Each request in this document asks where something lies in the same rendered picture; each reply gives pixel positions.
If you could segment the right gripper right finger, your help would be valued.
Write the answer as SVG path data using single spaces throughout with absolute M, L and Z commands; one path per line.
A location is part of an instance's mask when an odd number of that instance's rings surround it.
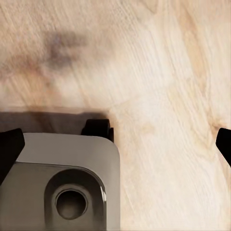
M 220 128 L 218 131 L 216 146 L 231 166 L 231 129 Z

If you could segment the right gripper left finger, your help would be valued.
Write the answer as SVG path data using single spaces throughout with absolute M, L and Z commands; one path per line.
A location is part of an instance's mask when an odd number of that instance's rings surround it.
M 0 186 L 25 147 L 21 128 L 0 132 Z

